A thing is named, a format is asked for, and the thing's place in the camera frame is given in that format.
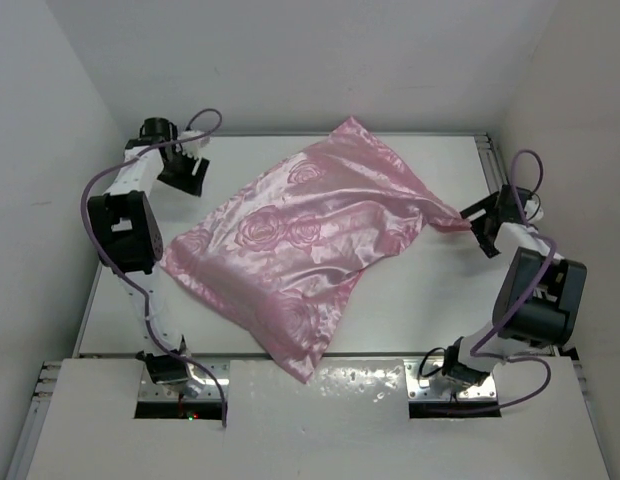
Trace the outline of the pink pillowcase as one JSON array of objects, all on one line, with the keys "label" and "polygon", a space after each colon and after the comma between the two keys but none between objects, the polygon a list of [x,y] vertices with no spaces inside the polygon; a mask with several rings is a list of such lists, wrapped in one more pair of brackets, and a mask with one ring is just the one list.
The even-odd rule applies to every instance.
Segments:
[{"label": "pink pillowcase", "polygon": [[363,272],[460,213],[356,119],[280,161],[166,247],[164,271],[308,381]]}]

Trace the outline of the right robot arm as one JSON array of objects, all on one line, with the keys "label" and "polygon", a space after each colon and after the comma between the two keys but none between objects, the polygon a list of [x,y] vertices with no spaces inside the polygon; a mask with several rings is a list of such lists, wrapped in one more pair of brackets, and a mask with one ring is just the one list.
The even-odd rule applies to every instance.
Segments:
[{"label": "right robot arm", "polygon": [[520,209],[532,199],[531,191],[505,185],[461,212],[478,215],[471,231],[488,258],[512,258],[489,323],[445,349],[435,374],[445,390],[480,386],[497,365],[528,350],[562,347],[572,336],[587,267],[560,255],[530,224]]}]

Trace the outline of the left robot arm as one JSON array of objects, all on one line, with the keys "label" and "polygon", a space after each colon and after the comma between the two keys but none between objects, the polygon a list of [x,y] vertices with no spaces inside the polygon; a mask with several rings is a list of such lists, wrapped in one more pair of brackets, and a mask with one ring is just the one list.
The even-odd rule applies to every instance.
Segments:
[{"label": "left robot arm", "polygon": [[159,288],[163,238],[149,196],[156,182],[199,197],[209,161],[199,153],[204,134],[182,133],[171,121],[146,119],[136,138],[128,140],[124,163],[101,195],[82,194],[82,221],[100,261],[119,278],[132,302],[146,341],[136,358],[153,383],[182,391],[200,390],[195,367],[188,364],[184,336],[171,327]]}]

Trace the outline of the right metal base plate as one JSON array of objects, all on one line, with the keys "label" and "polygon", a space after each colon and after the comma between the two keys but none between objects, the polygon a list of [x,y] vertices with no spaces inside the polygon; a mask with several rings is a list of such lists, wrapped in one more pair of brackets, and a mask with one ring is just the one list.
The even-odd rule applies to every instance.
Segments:
[{"label": "right metal base plate", "polygon": [[461,390],[459,387],[447,387],[439,374],[425,377],[426,373],[443,364],[441,358],[428,359],[423,373],[418,373],[422,357],[404,359],[405,380],[408,399],[412,403],[479,403],[496,402],[498,393],[493,376],[489,376],[481,385],[472,385]]}]

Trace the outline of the metal base plate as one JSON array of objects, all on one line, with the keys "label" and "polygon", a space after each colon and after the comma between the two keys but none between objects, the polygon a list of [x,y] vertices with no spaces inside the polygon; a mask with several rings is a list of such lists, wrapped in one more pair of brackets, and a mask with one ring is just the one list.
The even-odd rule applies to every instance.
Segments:
[{"label": "metal base plate", "polygon": [[201,370],[196,370],[192,379],[155,383],[147,368],[144,367],[137,399],[140,402],[174,402],[182,394],[188,403],[210,403],[221,401],[220,391],[223,391],[225,398],[228,398],[229,364],[213,362],[206,364],[206,367],[213,373],[219,374],[217,381]]},{"label": "metal base plate", "polygon": [[441,358],[428,359],[423,373],[418,373],[422,357],[404,359],[405,380],[408,399],[412,403],[479,403],[496,402],[498,393],[493,376],[489,376],[481,385],[472,385],[461,390],[459,387],[447,387],[439,374],[425,377],[426,373],[443,364]]}]

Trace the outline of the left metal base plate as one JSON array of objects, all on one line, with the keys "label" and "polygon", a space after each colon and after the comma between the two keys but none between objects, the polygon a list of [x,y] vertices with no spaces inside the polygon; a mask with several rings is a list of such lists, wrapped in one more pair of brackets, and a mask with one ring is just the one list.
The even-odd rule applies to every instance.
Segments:
[{"label": "left metal base plate", "polygon": [[192,379],[155,383],[147,368],[144,367],[137,399],[140,402],[174,402],[182,394],[188,403],[210,403],[221,401],[220,391],[223,391],[225,398],[228,398],[229,364],[213,362],[206,364],[206,367],[213,373],[219,374],[217,381],[201,370],[196,370]]}]

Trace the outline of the aluminium frame rail left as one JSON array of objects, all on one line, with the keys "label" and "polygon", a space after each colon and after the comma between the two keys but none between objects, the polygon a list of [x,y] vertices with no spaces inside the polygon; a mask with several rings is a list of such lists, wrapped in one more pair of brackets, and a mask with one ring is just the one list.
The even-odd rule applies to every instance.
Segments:
[{"label": "aluminium frame rail left", "polygon": [[47,361],[42,364],[6,475],[8,480],[27,478],[60,369],[60,361]]}]

